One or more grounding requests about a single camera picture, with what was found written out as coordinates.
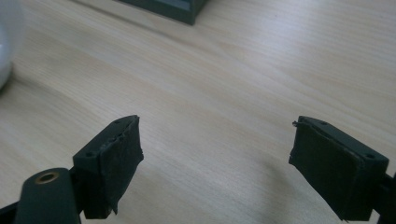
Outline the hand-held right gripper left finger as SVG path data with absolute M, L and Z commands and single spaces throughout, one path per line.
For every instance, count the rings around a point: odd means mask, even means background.
M 78 206 L 87 219 L 118 212 L 118 202 L 143 159 L 137 115 L 112 121 L 73 156 Z

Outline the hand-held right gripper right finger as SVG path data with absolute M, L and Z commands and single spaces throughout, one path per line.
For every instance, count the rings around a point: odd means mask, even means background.
M 367 221 L 373 211 L 389 221 L 389 159 L 330 123 L 300 116 L 289 164 L 346 221 Z

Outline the white rounded container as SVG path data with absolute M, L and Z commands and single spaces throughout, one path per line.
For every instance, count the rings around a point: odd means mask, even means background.
M 24 38 L 21 0 L 0 0 L 0 90 L 6 85 L 12 61 Z

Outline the dark green box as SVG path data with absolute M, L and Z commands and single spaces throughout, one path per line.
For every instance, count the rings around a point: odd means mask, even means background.
M 194 25 L 197 16 L 208 0 L 117 0 L 139 7 L 165 18 Z

